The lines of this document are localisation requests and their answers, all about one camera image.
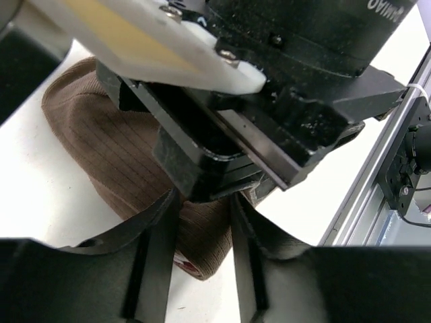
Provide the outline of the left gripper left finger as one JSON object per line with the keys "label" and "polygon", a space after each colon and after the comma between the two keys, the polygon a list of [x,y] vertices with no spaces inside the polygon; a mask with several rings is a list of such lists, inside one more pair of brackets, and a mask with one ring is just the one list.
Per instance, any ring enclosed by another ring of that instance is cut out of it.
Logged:
{"label": "left gripper left finger", "polygon": [[130,257],[114,261],[113,280],[126,274],[121,317],[127,322],[163,322],[180,207],[179,192],[169,190],[146,210],[64,252],[115,256],[131,249]]}

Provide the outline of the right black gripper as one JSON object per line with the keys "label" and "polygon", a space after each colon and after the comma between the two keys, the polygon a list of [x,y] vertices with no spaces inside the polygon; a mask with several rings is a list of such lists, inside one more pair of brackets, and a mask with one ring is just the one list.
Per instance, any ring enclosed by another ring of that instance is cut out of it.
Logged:
{"label": "right black gripper", "polygon": [[213,49],[260,69],[256,94],[234,96],[96,74],[121,111],[160,123],[154,156],[193,202],[265,184],[288,189],[367,118],[383,118],[403,85],[371,61],[406,16],[404,1],[171,1]]}

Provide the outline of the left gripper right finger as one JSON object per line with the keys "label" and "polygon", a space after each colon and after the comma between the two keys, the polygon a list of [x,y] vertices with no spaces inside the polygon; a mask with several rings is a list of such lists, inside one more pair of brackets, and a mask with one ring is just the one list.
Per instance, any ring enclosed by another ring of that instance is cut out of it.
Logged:
{"label": "left gripper right finger", "polygon": [[288,234],[258,212],[240,193],[230,197],[236,287],[241,322],[264,322],[275,306],[267,264],[289,261],[310,245]]}

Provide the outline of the brown striped sock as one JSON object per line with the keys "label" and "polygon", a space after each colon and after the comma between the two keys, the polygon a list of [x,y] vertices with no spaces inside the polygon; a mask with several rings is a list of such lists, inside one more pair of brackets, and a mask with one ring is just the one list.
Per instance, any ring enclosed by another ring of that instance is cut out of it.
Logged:
{"label": "brown striped sock", "polygon": [[[122,220],[173,187],[152,155],[158,122],[147,112],[123,112],[114,105],[98,81],[94,57],[53,81],[41,108],[53,134]],[[180,203],[174,263],[204,281],[232,248],[230,203],[226,198],[192,203],[185,197]]]}

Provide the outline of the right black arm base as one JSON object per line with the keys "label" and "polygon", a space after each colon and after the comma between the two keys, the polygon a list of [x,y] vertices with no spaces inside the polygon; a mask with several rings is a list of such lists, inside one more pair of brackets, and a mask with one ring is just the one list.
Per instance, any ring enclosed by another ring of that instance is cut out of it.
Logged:
{"label": "right black arm base", "polygon": [[430,227],[406,218],[420,177],[430,173],[430,107],[414,100],[378,172],[378,184],[390,208],[411,225]]}

